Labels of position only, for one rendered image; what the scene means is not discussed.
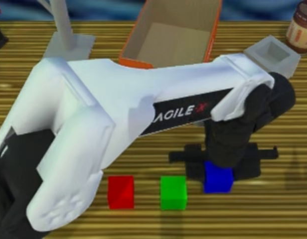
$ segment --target jar label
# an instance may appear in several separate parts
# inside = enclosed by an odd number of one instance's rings
[[[290,44],[301,49],[307,49],[307,28],[298,25],[293,19],[287,31]]]

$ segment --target green cube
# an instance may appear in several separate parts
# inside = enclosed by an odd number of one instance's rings
[[[161,210],[185,210],[187,200],[185,176],[162,176],[160,178]]]

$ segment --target wooden surface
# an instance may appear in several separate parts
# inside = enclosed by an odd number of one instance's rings
[[[75,32],[97,36],[91,58],[114,60],[129,34],[130,22],[74,23]],[[53,23],[0,22],[10,42],[0,51],[0,124],[37,63],[54,31]],[[262,38],[283,39],[287,22],[221,22],[212,51],[240,52]],[[169,165],[167,154],[186,143],[203,142],[201,128],[184,126],[140,138],[108,169],[88,211],[49,239],[307,239],[307,55],[291,79],[297,104],[252,137],[261,147],[277,145],[278,160],[263,162],[260,178],[234,185],[228,195],[203,195],[188,182],[183,212],[161,212],[159,178],[183,175],[182,164]],[[136,208],[109,211],[107,176],[135,177]]]

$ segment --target red x logo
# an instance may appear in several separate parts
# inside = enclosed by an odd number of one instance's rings
[[[204,109],[208,106],[208,103],[200,103],[195,109],[196,113],[204,111]]]

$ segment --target glass jar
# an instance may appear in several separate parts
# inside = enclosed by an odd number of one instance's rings
[[[307,0],[301,1],[286,35],[287,45],[299,54],[307,53]]]

